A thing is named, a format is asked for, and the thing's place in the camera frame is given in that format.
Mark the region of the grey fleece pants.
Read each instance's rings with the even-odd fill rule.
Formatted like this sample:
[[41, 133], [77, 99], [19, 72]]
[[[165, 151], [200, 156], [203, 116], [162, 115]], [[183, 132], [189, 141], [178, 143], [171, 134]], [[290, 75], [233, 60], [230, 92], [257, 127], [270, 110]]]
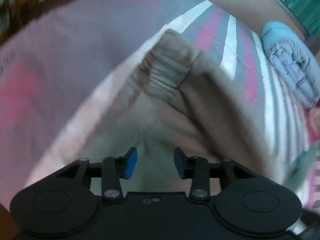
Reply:
[[174, 149], [212, 163], [232, 159], [275, 181], [281, 166], [242, 92], [203, 51], [167, 30], [125, 82], [81, 151], [93, 162], [135, 147], [124, 191], [187, 191]]

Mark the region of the striped pink grey bed sheet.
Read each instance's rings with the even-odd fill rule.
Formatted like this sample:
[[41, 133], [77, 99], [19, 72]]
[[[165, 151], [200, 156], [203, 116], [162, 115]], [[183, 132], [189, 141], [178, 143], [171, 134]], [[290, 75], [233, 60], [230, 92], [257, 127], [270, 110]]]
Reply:
[[1, 47], [1, 204], [81, 156], [125, 82], [167, 30], [206, 53], [242, 92], [281, 181], [319, 209], [307, 111], [258, 34], [208, 0], [76, 0]]

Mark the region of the light blue folded duvet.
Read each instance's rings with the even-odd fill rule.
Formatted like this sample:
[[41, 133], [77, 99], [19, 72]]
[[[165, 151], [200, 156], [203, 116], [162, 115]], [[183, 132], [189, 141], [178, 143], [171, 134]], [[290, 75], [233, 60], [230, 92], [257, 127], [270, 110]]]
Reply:
[[313, 53], [286, 24], [267, 22], [261, 30], [266, 57], [304, 108], [319, 103], [319, 64]]

